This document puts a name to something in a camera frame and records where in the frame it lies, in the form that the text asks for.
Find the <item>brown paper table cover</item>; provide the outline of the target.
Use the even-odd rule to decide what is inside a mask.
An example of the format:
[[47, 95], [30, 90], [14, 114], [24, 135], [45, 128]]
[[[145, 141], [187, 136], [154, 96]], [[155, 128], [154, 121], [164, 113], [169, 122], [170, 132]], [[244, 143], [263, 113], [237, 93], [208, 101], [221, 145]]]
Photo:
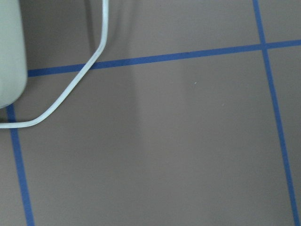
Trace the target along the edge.
[[1, 130], [1, 225], [300, 225], [300, 1], [109, 11], [61, 106]]

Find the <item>cream and chrome toaster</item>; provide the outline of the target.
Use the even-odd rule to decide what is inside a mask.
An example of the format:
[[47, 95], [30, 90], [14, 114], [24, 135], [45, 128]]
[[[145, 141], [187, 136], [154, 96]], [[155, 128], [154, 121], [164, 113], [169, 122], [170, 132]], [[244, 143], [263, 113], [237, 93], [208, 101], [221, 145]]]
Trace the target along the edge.
[[27, 63], [20, 4], [0, 2], [0, 107], [14, 103], [27, 83]]

